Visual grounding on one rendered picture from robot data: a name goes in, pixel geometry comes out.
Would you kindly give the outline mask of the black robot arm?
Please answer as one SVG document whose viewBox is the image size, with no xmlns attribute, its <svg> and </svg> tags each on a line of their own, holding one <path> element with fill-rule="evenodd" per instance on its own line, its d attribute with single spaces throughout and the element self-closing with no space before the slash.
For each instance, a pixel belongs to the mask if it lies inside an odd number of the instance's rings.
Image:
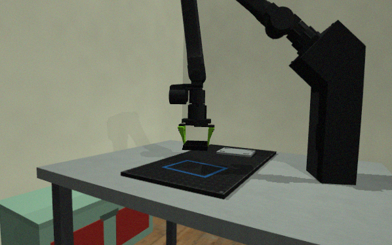
<svg viewBox="0 0 392 245">
<path fill-rule="evenodd" d="M 236 0 L 256 19 L 265 26 L 265 32 L 272 39 L 286 38 L 301 56 L 311 47 L 321 34 L 308 26 L 288 7 L 278 7 L 275 3 L 267 0 Z M 205 90 L 203 83 L 206 80 L 205 63 L 201 42 L 201 30 L 197 0 L 181 0 L 184 33 L 187 50 L 187 70 L 191 84 L 170 85 L 170 104 L 189 103 L 205 104 Z M 188 88 L 188 89 L 186 89 Z"/>
</svg>

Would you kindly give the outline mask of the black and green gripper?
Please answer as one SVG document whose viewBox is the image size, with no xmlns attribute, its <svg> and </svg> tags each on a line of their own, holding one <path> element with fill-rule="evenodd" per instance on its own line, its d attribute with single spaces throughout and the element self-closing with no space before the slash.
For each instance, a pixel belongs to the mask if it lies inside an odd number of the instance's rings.
<svg viewBox="0 0 392 245">
<path fill-rule="evenodd" d="M 186 125 L 188 125 L 194 127 L 208 127 L 207 144 L 209 146 L 210 138 L 214 131 L 214 124 L 210 124 L 211 119 L 205 119 L 205 104 L 198 104 L 198 107 L 195 107 L 195 104 L 189 104 L 189 118 L 182 119 L 182 123 L 185 124 L 179 124 L 178 130 L 180 132 L 184 144 L 186 142 Z"/>
</svg>

